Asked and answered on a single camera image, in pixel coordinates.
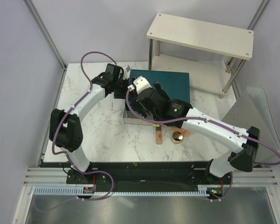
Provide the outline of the teal drawer organizer box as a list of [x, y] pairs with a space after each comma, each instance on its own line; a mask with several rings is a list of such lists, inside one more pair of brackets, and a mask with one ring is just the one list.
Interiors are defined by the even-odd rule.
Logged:
[[167, 126], [182, 127], [183, 121], [179, 118], [186, 117], [187, 113], [193, 106], [190, 104], [190, 79], [189, 73], [185, 72], [169, 72], [169, 71], [154, 71], [154, 70], [134, 70], [130, 71], [129, 84], [132, 84], [138, 77], [144, 77], [155, 89], [154, 83], [159, 82], [164, 91], [170, 98], [167, 108], [164, 110], [163, 120], [154, 120], [152, 116], [147, 118], [136, 113], [130, 105], [130, 93], [125, 102], [126, 110], [139, 116], [140, 119], [146, 122], [153, 122]]

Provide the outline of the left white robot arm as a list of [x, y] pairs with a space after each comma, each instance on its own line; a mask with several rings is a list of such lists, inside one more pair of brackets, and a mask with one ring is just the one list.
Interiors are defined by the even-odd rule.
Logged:
[[79, 97], [77, 102], [67, 108], [54, 109], [50, 116], [49, 139], [52, 141], [52, 153], [55, 146], [61, 149], [60, 154], [65, 154], [73, 169], [77, 172], [77, 179], [82, 183], [89, 183], [93, 179], [93, 172], [88, 169], [90, 161], [83, 149], [82, 120], [90, 110], [108, 95], [124, 99], [129, 84], [128, 74], [130, 66], [120, 67], [107, 64], [104, 72], [94, 77], [91, 84]]

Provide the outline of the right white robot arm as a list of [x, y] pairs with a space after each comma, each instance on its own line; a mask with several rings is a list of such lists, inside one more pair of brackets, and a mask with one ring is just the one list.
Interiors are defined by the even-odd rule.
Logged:
[[208, 183], [214, 184], [234, 170], [252, 172], [259, 148], [258, 128], [232, 126], [202, 113], [187, 102], [171, 100], [159, 83], [151, 86], [143, 77], [136, 79], [127, 89], [126, 104], [141, 120], [151, 114], [151, 123], [190, 130], [228, 148], [227, 153], [210, 160], [204, 172]]

